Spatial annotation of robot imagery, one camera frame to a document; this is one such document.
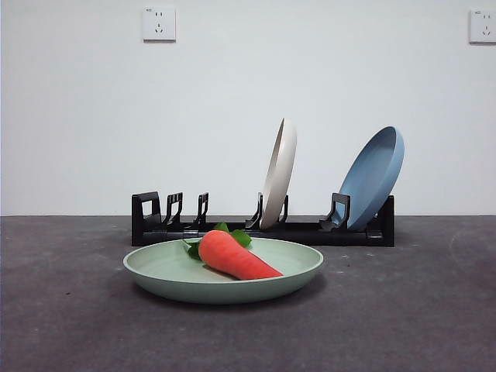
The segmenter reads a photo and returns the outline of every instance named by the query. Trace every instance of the mint green plate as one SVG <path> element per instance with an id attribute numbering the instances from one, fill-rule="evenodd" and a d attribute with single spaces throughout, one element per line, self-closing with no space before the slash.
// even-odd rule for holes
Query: mint green plate
<path id="1" fill-rule="evenodd" d="M 238 281 L 193 260 L 186 253 L 187 247 L 182 240 L 145 246 L 124 257 L 124 266 L 139 286 L 161 297 L 200 304 L 239 304 L 296 291 L 317 274 L 323 262 L 322 254 L 309 246 L 253 238 L 248 249 L 284 275 Z"/>

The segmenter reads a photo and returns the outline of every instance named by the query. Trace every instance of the toy carrot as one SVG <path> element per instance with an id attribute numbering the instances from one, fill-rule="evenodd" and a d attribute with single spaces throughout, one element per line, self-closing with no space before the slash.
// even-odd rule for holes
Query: toy carrot
<path id="1" fill-rule="evenodd" d="M 201 238 L 198 253 L 206 264 L 238 279 L 280 277 L 282 273 L 243 248 L 231 235 L 212 230 Z"/>

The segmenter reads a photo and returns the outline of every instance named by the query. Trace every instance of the electrical outlet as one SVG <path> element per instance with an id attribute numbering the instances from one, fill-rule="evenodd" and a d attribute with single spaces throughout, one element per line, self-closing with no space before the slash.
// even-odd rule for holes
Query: electrical outlet
<path id="1" fill-rule="evenodd" d="M 470 12 L 470 43 L 496 43 L 496 12 Z"/>
<path id="2" fill-rule="evenodd" d="M 171 6 L 143 10 L 143 40 L 176 40 L 176 9 Z"/>

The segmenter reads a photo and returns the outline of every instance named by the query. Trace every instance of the dish rack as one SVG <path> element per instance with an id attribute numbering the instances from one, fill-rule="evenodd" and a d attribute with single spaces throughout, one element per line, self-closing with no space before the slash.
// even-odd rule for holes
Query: dish rack
<path id="1" fill-rule="evenodd" d="M 133 195 L 132 204 L 132 245 L 147 246 L 154 243 L 176 239 L 200 238 L 212 230 L 221 220 L 230 230 L 243 229 L 252 237 L 292 241 L 307 246 L 394 246 L 394 197 L 387 197 L 379 212 L 360 231 L 347 229 L 350 206 L 353 202 L 349 195 L 334 193 L 331 197 L 331 210 L 327 216 L 290 216 L 288 201 L 284 200 L 283 215 L 269 229 L 260 229 L 264 196 L 258 194 L 257 211 L 251 219 L 239 220 L 242 216 L 230 216 L 232 221 L 209 216 L 208 192 L 198 196 L 198 214 L 191 221 L 181 218 L 183 193 L 167 196 L 167 214 L 160 212 L 160 199 L 157 191 Z M 151 202 L 150 215 L 143 214 L 143 203 Z M 172 213 L 177 204 L 177 211 Z M 336 212 L 336 204 L 344 207 L 343 217 Z"/>

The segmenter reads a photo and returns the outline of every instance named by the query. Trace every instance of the green leaf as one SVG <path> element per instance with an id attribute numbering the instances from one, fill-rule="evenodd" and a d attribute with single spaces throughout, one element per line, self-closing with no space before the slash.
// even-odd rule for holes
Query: green leaf
<path id="1" fill-rule="evenodd" d="M 214 226 L 214 230 L 222 230 L 226 233 L 229 233 L 229 229 L 227 228 L 227 224 L 225 222 L 219 222 L 217 225 Z"/>
<path id="2" fill-rule="evenodd" d="M 183 242 L 189 245 L 188 254 L 189 257 L 194 258 L 195 260 L 201 261 L 200 253 L 198 253 L 198 247 L 200 246 L 200 242 L 187 242 L 183 239 Z"/>
<path id="3" fill-rule="evenodd" d="M 234 230 L 231 232 L 231 236 L 236 239 L 236 241 L 241 244 L 241 246 L 247 247 L 251 242 L 250 236 L 242 230 Z"/>

